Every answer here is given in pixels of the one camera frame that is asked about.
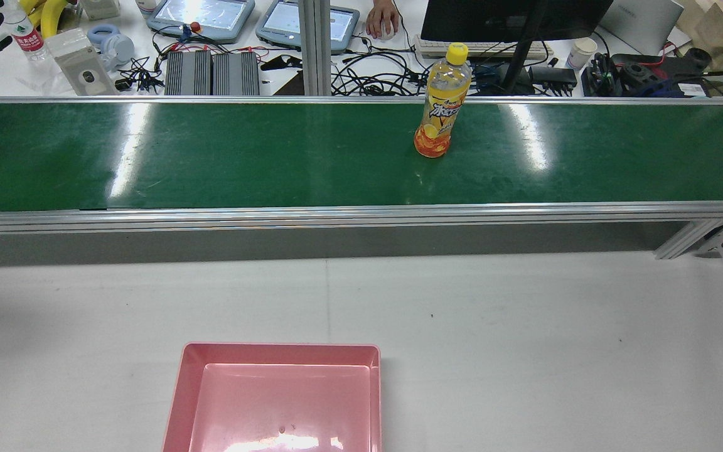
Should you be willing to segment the person bare hand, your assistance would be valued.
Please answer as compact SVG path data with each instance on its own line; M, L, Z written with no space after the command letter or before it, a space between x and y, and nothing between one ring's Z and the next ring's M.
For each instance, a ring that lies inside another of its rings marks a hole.
M391 38L400 29L400 14L394 1L376 0L365 20L365 32L372 38Z

